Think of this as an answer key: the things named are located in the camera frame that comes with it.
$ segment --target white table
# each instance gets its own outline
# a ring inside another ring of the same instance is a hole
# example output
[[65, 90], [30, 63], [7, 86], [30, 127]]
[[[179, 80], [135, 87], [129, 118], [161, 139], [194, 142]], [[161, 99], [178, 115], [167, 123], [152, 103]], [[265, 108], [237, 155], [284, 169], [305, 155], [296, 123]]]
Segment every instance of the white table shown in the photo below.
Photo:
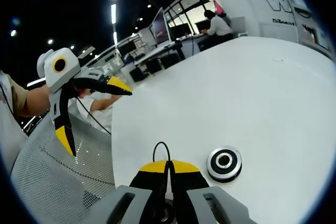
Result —
[[142, 64], [143, 62], [145, 62], [146, 60], [149, 60], [150, 58], [160, 54], [161, 52], [167, 50], [168, 48], [171, 48], [173, 47], [174, 45], [176, 44], [176, 42], [170, 42], [169, 44], [165, 45], [165, 46], [160, 46], [160, 47], [157, 47], [155, 48], [154, 50], [150, 51], [148, 54], [146, 54], [144, 57], [142, 57], [141, 59], [137, 60], [134, 62], [134, 64], [137, 66], [137, 65], [140, 65]]
[[[299, 44], [242, 37], [163, 71], [113, 107], [116, 186], [129, 185], [165, 141], [173, 159], [200, 168], [248, 207], [257, 223], [299, 223], [327, 185], [336, 149], [336, 71]], [[221, 184], [206, 170], [217, 147], [243, 169]], [[156, 159], [167, 155], [164, 147]]]

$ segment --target black cable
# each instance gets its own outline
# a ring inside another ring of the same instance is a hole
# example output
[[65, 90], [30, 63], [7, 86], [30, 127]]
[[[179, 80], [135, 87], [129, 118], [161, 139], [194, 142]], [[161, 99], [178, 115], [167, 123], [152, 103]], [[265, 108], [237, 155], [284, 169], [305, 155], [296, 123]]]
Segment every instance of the black cable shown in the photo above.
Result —
[[13, 112], [13, 110], [10, 108], [11, 106], [9, 105], [9, 102], [8, 102], [8, 100], [7, 100], [7, 96], [6, 96], [5, 91], [4, 91], [4, 89], [3, 89], [3, 87], [2, 87], [1, 84], [0, 84], [0, 88], [1, 88], [1, 90], [2, 90], [2, 94], [4, 94], [4, 98], [5, 98], [5, 100], [6, 100], [6, 103], [7, 103], [7, 105], [8, 105], [8, 108], [9, 108], [10, 112], [12, 113], [12, 115], [13, 115], [13, 117], [14, 117], [14, 112]]
[[156, 148], [159, 144], [163, 144], [165, 147], [166, 147], [166, 150], [167, 150], [167, 153], [168, 153], [168, 161], [170, 161], [170, 152], [169, 152], [169, 149], [168, 149], [168, 146], [166, 145], [165, 142], [158, 142], [154, 148], [154, 151], [153, 151], [153, 162], [155, 162], [155, 151], [156, 151]]
[[193, 37], [193, 35], [191, 35], [191, 43], [193, 44], [193, 52], [191, 53], [191, 56], [194, 56], [195, 46], [194, 46], [194, 37]]
[[100, 124], [100, 122], [97, 121], [97, 119], [95, 119], [95, 117], [90, 113], [90, 111], [88, 111], [84, 104], [78, 99], [78, 97], [76, 97], [77, 101], [79, 101], [79, 103], [83, 106], [83, 108], [86, 110], [86, 112], [89, 113], [89, 115], [92, 117], [92, 119], [95, 120], [96, 123], [98, 123], [108, 134], [112, 135], [111, 132], [109, 132], [108, 130], [105, 129], [105, 127], [103, 125]]

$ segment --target dark ceiling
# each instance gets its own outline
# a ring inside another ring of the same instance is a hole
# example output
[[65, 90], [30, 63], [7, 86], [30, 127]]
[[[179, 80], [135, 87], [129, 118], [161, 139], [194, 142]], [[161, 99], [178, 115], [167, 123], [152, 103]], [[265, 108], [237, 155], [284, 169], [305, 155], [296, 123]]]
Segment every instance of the dark ceiling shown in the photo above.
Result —
[[[111, 4], [117, 4], [117, 33], [121, 40], [147, 26], [158, 9], [174, 0], [4, 0], [1, 29], [2, 69], [19, 84], [38, 78], [36, 62], [48, 49], [75, 45], [75, 53], [84, 47], [96, 47], [98, 54], [113, 45]], [[11, 37], [12, 29], [17, 36]], [[55, 42], [48, 45], [48, 39]]]

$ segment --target black and silver puck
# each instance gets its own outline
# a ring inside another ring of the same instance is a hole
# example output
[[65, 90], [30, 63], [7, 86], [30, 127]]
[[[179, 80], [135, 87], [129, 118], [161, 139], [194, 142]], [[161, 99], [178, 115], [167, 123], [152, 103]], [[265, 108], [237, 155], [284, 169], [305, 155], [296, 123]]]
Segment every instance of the black and silver puck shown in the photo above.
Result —
[[206, 161], [208, 173], [217, 182], [231, 182], [242, 170], [241, 158], [240, 153], [232, 147], [217, 148]]

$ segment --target white pillar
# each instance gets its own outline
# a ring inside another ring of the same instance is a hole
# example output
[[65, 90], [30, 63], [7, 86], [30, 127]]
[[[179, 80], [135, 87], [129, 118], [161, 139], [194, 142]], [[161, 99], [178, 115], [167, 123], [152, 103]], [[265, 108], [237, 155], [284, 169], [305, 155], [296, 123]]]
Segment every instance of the white pillar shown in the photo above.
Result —
[[297, 38], [294, 16], [288, 0], [219, 0], [230, 18], [245, 17], [249, 36]]

